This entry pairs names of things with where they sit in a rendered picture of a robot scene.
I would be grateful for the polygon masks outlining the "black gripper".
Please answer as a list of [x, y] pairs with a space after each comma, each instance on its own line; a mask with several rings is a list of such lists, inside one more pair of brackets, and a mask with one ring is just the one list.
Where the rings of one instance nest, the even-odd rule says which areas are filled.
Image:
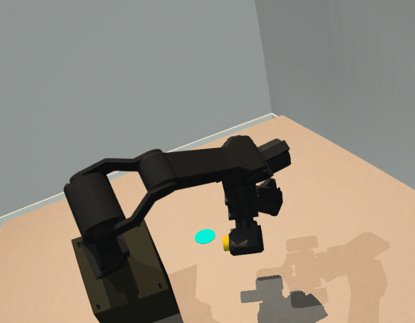
[[259, 216], [258, 210], [253, 212], [256, 193], [253, 190], [243, 197], [230, 197], [226, 193], [225, 205], [228, 205], [228, 217], [235, 220], [236, 228], [228, 234], [229, 250], [233, 256], [261, 253], [264, 250], [261, 225], [253, 217]]

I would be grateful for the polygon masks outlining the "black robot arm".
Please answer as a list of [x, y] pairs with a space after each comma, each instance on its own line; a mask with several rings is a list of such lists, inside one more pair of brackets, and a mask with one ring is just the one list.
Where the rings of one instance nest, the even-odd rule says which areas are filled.
[[[271, 177], [291, 165], [289, 149], [280, 139], [257, 147], [249, 136], [237, 135], [222, 147], [167, 153], [153, 149], [133, 159], [105, 158], [74, 174], [63, 191], [96, 279], [128, 266], [130, 251], [122, 233], [140, 225], [153, 204], [174, 191], [222, 181], [228, 196], [243, 197], [255, 186], [253, 212], [277, 216], [283, 197]], [[129, 218], [107, 177], [114, 171], [138, 172], [147, 190]]]

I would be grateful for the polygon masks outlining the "yellow tall cylinder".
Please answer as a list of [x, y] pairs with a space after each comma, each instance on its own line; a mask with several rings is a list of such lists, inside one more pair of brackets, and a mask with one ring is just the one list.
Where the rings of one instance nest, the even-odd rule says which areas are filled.
[[229, 251], [229, 238], [228, 238], [228, 236], [223, 237], [222, 243], [223, 243], [224, 251]]

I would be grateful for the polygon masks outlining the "cyan circle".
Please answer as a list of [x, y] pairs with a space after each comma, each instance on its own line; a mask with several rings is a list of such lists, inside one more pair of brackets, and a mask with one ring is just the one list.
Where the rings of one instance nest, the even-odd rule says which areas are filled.
[[215, 238], [215, 232], [211, 229], [203, 229], [196, 233], [195, 241], [200, 244], [209, 243]]

